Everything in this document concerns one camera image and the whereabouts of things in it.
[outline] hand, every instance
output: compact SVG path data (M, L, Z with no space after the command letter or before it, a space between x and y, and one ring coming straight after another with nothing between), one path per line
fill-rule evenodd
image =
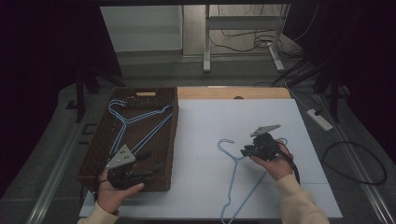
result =
M107 169L99 175L99 182L101 183L99 184L97 202L98 205L109 214L116 212L124 202L125 198L136 194L139 190L145 187L145 184L141 183L131 186L126 190L114 189L107 180Z
M283 144L279 143L279 147L280 150L285 152L287 155L290 154ZM255 156L252 156L251 159L260 166L264 167L275 181L279 180L280 178L286 175L293 174L293 170L291 169L290 164L286 161L285 158L283 158L283 156L279 155L272 161L264 161Z

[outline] power strip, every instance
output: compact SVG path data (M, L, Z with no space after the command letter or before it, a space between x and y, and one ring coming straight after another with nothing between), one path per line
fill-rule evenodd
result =
M306 111L306 114L311 117L325 132L331 130L332 125L321 115L315 115L315 112L316 111L314 109L310 109Z

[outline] sleeve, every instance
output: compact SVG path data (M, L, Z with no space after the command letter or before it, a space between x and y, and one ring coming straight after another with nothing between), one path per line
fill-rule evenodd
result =
M95 203L91 214L88 217L80 219L78 224L113 224L117 219L118 217L107 213L98 203Z
M282 223L329 223L329 219L317 206L313 195L301 188L294 175L279 179L276 186L282 197L280 202Z

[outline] metal frame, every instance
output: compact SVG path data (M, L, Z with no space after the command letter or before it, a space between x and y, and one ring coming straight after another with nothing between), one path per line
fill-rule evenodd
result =
M87 115L92 111L94 99L88 97L87 103L88 111L85 116L83 116L82 121L75 124L71 135L67 138L64 148L60 152L58 160L54 164L49 178L47 179L46 185L41 190L40 196L38 196L38 199L35 202L35 207L32 209L32 212L26 221L27 224L42 223L50 208L50 203L52 202L56 190L64 177L64 171L66 170L70 157L73 154L78 137L84 129L85 118L87 118Z
M283 72L285 67L279 59L277 42L282 34L283 26L290 5L284 5L280 16L210 16L210 5L205 5L205 51L204 72L210 72L210 39L211 30L276 30L273 43L269 50L276 70Z

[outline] table leg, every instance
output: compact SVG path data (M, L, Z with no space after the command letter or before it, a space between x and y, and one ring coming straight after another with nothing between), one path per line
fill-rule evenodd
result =
M283 66L283 63L279 59L279 54L278 54L279 47L277 46L277 42L279 41L279 37L282 34L283 26L285 25L286 17L288 16L289 7L290 7L290 5L284 5L282 7L282 10L280 12L279 21L278 21L276 31L275 31L274 40L273 40L271 47L269 48L271 56L274 60L275 66L276 66L276 70L278 72L285 71L285 67Z
M209 27L210 27L210 5L205 6L205 52L204 52L204 72L210 72L210 40L209 40Z

